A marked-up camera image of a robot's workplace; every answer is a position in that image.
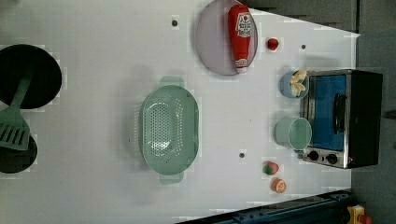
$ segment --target black pan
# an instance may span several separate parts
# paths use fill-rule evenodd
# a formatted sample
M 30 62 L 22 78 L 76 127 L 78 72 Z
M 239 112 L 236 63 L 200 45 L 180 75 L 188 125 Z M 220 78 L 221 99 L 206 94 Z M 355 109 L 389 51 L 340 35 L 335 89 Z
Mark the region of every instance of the black pan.
M 35 139 L 29 137 L 29 147 L 27 150 L 12 150 L 0 147 L 0 172 L 5 174 L 15 174 L 29 168 L 37 157 L 37 144 Z
M 0 100 L 10 105 L 21 76 L 33 73 L 32 82 L 21 104 L 34 109 L 52 101 L 62 86 L 62 72 L 45 50 L 31 45 L 13 45 L 0 50 Z

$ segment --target oven knob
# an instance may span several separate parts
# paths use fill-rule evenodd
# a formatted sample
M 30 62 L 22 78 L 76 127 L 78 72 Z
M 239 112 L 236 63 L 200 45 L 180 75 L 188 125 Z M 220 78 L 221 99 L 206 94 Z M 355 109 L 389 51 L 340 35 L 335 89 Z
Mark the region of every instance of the oven knob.
M 336 164 L 338 162 L 337 156 L 334 154 L 330 154 L 329 156 L 326 157 L 326 160 L 331 164 Z
M 316 151 L 311 151 L 308 154 L 309 159 L 311 159 L 311 161 L 317 161 L 319 158 L 319 154 Z

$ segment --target handle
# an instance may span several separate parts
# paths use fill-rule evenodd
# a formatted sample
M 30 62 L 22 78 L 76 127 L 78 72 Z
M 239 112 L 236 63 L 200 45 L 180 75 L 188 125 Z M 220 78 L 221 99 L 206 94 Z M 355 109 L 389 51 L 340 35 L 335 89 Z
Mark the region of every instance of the handle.
M 332 127 L 334 133 L 343 133 L 345 130 L 345 113 L 346 113 L 345 95 L 335 94 L 332 108 Z
M 21 78 L 20 84 L 15 92 L 14 98 L 12 99 L 10 107 L 20 108 L 26 92 L 29 90 L 30 83 L 32 81 L 32 72 L 29 72 L 26 76 Z
M 160 183 L 163 185 L 177 184 L 183 180 L 184 172 L 177 175 L 160 175 Z
M 161 78 L 161 87 L 179 86 L 184 88 L 184 80 L 181 77 L 163 77 Z

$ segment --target mug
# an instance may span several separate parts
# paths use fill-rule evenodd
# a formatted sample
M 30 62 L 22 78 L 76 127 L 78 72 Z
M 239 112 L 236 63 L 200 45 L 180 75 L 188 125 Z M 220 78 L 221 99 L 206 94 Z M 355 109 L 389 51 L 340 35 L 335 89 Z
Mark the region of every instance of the mug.
M 293 148 L 297 153 L 304 152 L 311 138 L 311 124 L 306 119 L 282 119 L 276 124 L 276 142 L 281 146 Z

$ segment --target spatula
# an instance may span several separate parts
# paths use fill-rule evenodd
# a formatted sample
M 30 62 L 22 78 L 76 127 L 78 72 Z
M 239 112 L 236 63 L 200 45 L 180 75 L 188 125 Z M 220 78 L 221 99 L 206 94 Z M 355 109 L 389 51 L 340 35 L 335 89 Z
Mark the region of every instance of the spatula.
M 29 144 L 30 128 L 21 114 L 21 103 L 29 89 L 32 75 L 21 79 L 9 107 L 0 112 L 0 147 L 26 150 Z

